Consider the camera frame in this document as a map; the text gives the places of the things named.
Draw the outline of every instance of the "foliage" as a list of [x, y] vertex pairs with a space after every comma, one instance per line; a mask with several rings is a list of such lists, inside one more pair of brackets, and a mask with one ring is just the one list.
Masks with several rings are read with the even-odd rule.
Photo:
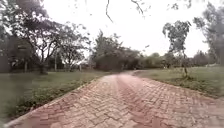
[[68, 70], [71, 70], [75, 63], [84, 59], [82, 50], [87, 49], [84, 43], [89, 43], [88, 38], [77, 31], [80, 27], [83, 28], [81, 25], [71, 24], [71, 27], [65, 26], [64, 28], [64, 37], [59, 52]]
[[182, 77], [179, 68], [165, 70], [143, 70], [136, 75], [203, 92], [212, 97], [224, 96], [222, 67], [189, 68], [191, 77]]
[[183, 60], [180, 65], [184, 67], [185, 76], [187, 76], [187, 66], [184, 63], [186, 61], [185, 54], [185, 40], [187, 38], [187, 34], [190, 30], [190, 22], [181, 22], [176, 21], [174, 24], [166, 23], [163, 27], [163, 34], [167, 35], [170, 41], [170, 52], [179, 53], [179, 55], [183, 56]]
[[92, 55], [95, 68], [100, 70], [127, 70], [138, 68], [139, 52], [118, 43], [118, 36], [105, 37], [100, 32]]
[[196, 55], [194, 55], [193, 59], [192, 59], [192, 64], [194, 66], [205, 66], [207, 65], [209, 62], [208, 60], [208, 55], [203, 53], [202, 51], [198, 51], [198, 53]]
[[224, 64], [224, 7], [216, 8], [208, 3], [203, 17], [194, 18], [193, 22], [201, 29], [209, 44], [210, 52], [214, 55], [217, 63]]

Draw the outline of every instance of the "brick path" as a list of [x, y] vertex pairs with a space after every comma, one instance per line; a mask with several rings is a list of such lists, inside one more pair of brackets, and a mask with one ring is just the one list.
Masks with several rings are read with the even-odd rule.
[[131, 75], [105, 76], [7, 128], [223, 128], [224, 104]]

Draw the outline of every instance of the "green grass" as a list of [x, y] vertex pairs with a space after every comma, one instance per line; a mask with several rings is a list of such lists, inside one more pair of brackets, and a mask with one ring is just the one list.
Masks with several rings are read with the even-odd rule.
[[107, 73], [0, 74], [0, 125]]
[[224, 67], [188, 68], [190, 78], [184, 78], [181, 69], [143, 70], [136, 75], [164, 83], [203, 92], [208, 96], [224, 96]]

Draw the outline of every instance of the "tree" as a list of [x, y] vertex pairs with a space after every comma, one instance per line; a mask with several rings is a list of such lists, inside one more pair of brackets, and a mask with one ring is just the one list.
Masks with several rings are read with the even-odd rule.
[[185, 40], [190, 29], [190, 22], [176, 21], [174, 24], [166, 23], [163, 27], [163, 34], [168, 36], [170, 41], [170, 52], [183, 55], [180, 65], [184, 68], [185, 76], [188, 76], [187, 66], [184, 64], [187, 58], [185, 54]]
[[176, 58], [172, 52], [168, 52], [164, 55], [165, 65], [167, 68], [171, 66], [176, 66]]
[[194, 18], [193, 22], [201, 29], [209, 44], [210, 52], [219, 64], [224, 65], [224, 7], [215, 8], [208, 3], [203, 17]]
[[69, 71], [71, 71], [74, 64], [84, 59], [82, 50], [87, 49], [84, 45], [90, 43], [88, 37], [81, 35], [79, 31], [77, 31], [80, 26], [83, 28], [82, 25], [76, 26], [75, 24], [64, 27], [60, 54]]
[[38, 59], [34, 61], [44, 74], [46, 64], [60, 43], [62, 25], [53, 22], [39, 1], [4, 2], [2, 21], [10, 35], [23, 39]]
[[101, 31], [91, 56], [95, 68], [100, 70], [133, 70], [139, 68], [139, 51], [122, 46], [116, 34], [105, 37]]
[[198, 51], [196, 55], [192, 58], [194, 66], [205, 66], [208, 64], [208, 58], [205, 53]]

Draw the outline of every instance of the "tree trunk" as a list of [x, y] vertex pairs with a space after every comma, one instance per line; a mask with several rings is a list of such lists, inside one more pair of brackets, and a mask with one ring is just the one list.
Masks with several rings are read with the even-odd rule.
[[[186, 56], [184, 50], [183, 50], [183, 55], [184, 55], [184, 61], [185, 61], [185, 59], [186, 59], [187, 56]], [[188, 76], [188, 71], [187, 71], [186, 63], [184, 62], [184, 63], [182, 63], [182, 64], [183, 64], [183, 67], [184, 67], [185, 77], [187, 77], [187, 76]]]
[[27, 72], [27, 67], [28, 67], [28, 63], [27, 63], [27, 61], [25, 61], [25, 64], [24, 64], [24, 72]]
[[54, 58], [54, 71], [57, 72], [57, 54], [55, 54]]
[[39, 68], [40, 68], [40, 74], [41, 74], [41, 75], [46, 75], [46, 74], [47, 74], [46, 67], [45, 67], [44, 64], [41, 64], [41, 65], [39, 66]]

